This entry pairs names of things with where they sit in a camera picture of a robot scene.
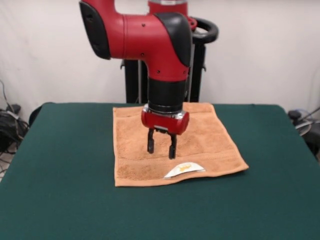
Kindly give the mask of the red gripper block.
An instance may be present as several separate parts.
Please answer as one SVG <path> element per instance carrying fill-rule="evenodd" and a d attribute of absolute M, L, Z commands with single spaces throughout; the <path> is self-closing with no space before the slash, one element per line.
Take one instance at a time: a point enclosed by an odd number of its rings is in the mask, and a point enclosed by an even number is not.
<path fill-rule="evenodd" d="M 154 129 L 163 130 L 170 134 L 171 144 L 169 147 L 168 157 L 170 160 L 176 158 L 177 135 L 182 135 L 189 124 L 190 113 L 186 111 L 174 115 L 161 115 L 155 112 L 143 109 L 141 112 L 142 124 L 149 128 L 147 135 L 147 152 L 154 153 Z"/>

